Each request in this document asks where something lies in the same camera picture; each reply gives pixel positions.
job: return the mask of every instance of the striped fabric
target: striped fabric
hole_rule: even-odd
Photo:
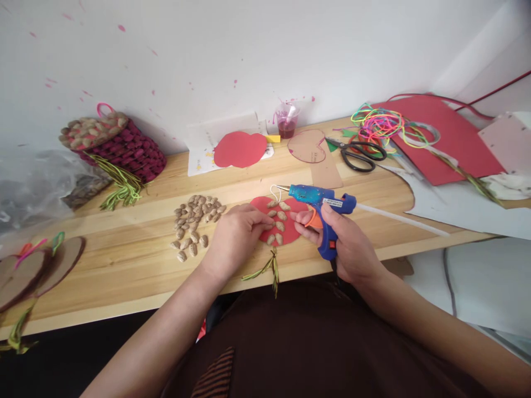
[[[228,397],[234,347],[227,348],[195,384],[192,398]]]

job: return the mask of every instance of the black scissors handle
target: black scissors handle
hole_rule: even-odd
[[[380,152],[382,154],[382,156],[381,157],[375,156],[374,154],[366,151],[363,148],[363,146],[371,146],[371,147],[375,148],[378,152]],[[377,144],[373,144],[373,143],[370,143],[370,142],[352,141],[352,142],[349,143],[349,145],[347,147],[348,148],[355,148],[356,150],[358,150],[358,151],[360,151],[362,153],[362,155],[359,155],[357,153],[348,151],[347,148],[341,149],[341,156],[343,157],[343,160],[345,161],[345,163],[347,164],[348,167],[350,167],[352,170],[355,170],[355,171],[371,172],[371,171],[373,171],[376,168],[376,163],[374,163],[373,160],[382,161],[385,158],[387,158],[387,152],[386,152],[385,149],[383,149],[381,146],[379,146]],[[358,167],[358,166],[350,163],[350,161],[349,161],[347,156],[350,156],[351,158],[356,158],[356,159],[366,163],[368,165],[368,167],[367,168]]]

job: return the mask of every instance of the blue glue gun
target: blue glue gun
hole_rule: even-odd
[[[306,203],[312,208],[314,214],[305,227],[322,228],[322,243],[319,246],[319,254],[328,261],[335,259],[337,256],[337,234],[322,219],[321,206],[323,202],[327,202],[339,214],[351,214],[356,207],[356,197],[344,194],[340,199],[336,199],[333,190],[310,185],[291,185],[289,187],[277,185],[277,187],[288,191],[289,196],[293,196],[297,201]]]

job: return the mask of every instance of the red paper circle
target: red paper circle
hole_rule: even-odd
[[[273,217],[275,221],[282,221],[284,223],[284,226],[286,227],[286,231],[282,232],[277,227],[273,227],[273,229],[270,229],[269,231],[264,231],[262,235],[260,235],[260,240],[263,242],[267,242],[267,238],[269,238],[269,235],[275,235],[276,233],[279,233],[283,237],[283,244],[287,245],[293,242],[294,240],[296,240],[300,236],[300,234],[295,229],[295,221],[291,219],[289,215],[290,213],[289,211],[282,210],[280,206],[275,206],[273,208],[267,208],[267,204],[271,200],[274,200],[274,199],[271,199],[265,196],[258,196],[251,201],[251,204],[264,214],[269,213],[271,210],[276,210],[277,212],[283,211],[284,213],[286,213],[286,216],[288,216],[288,219],[286,221],[282,221],[280,218],[278,218],[278,216]],[[308,210],[308,206],[306,204],[298,202],[293,198],[286,199],[283,202],[288,204],[291,207],[291,211],[295,213]],[[278,246],[278,243],[276,240],[273,241],[273,246]]]
[[[261,134],[232,132],[214,149],[214,163],[219,167],[249,167],[262,158],[266,148],[267,140]]]

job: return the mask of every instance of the white wall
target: white wall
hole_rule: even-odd
[[[430,88],[503,2],[0,4],[0,154],[19,154],[57,148],[60,128],[98,101],[166,153],[186,149],[189,123],[250,109],[271,120],[279,98],[305,101],[304,124],[343,117]]]

